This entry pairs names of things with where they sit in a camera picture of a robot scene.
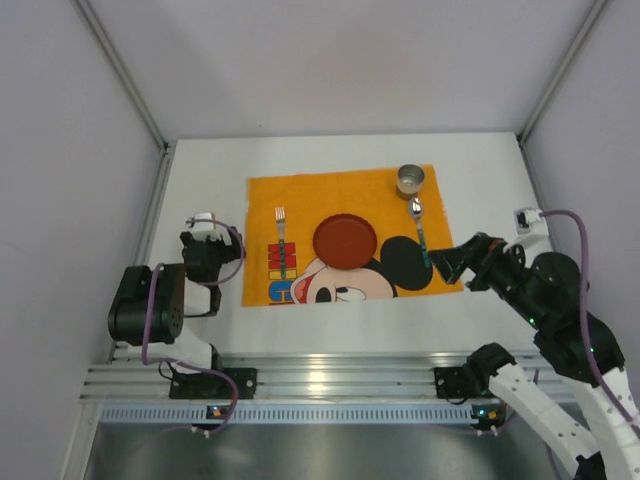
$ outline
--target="round plate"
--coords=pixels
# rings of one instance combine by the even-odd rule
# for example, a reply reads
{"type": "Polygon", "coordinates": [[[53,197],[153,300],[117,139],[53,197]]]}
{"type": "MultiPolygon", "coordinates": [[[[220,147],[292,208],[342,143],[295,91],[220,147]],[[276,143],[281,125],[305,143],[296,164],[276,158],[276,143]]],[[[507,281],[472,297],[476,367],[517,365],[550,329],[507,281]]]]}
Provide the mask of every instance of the round plate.
{"type": "Polygon", "coordinates": [[[341,213],[324,220],[313,234],[313,249],[326,265],[339,270],[364,267],[378,248],[378,237],[364,218],[341,213]]]}

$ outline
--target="mickey mouse placemat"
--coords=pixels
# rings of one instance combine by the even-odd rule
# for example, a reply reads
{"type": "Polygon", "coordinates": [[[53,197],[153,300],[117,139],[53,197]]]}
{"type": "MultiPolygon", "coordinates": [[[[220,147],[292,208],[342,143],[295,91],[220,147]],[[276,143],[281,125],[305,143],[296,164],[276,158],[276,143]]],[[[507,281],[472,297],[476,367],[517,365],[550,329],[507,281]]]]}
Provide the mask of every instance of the mickey mouse placemat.
{"type": "MultiPolygon", "coordinates": [[[[453,246],[432,166],[420,194],[429,249],[453,246]]],[[[251,178],[246,225],[244,306],[358,301],[462,291],[424,265],[415,221],[396,193],[395,168],[251,178]],[[285,212],[284,278],[275,210],[285,212]],[[313,234],[341,213],[365,219],[378,246],[364,267],[336,270],[316,258],[313,234]]]]}

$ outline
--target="metal cup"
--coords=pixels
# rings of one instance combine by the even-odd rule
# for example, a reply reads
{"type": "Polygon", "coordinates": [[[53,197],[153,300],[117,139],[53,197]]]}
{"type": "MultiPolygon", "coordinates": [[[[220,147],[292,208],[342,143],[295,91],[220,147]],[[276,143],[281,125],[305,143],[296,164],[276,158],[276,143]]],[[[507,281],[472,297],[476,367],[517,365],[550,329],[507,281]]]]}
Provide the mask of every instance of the metal cup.
{"type": "Polygon", "coordinates": [[[409,200],[415,197],[424,184],[424,170],[417,165],[403,165],[398,169],[396,194],[409,200]]]}

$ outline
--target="metal spoon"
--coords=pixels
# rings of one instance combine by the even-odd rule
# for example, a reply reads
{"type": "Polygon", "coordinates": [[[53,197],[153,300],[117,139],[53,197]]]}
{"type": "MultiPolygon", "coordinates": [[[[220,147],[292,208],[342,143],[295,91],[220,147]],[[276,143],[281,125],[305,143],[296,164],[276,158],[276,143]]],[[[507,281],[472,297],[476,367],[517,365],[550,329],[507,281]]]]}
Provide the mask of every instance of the metal spoon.
{"type": "Polygon", "coordinates": [[[420,239],[420,247],[422,249],[422,258],[424,259],[424,266],[429,268],[431,266],[431,260],[429,259],[429,253],[427,252],[427,242],[424,239],[424,230],[422,230],[422,202],[418,197],[413,197],[409,200],[409,216],[416,221],[416,228],[418,229],[418,238],[420,239]]]}

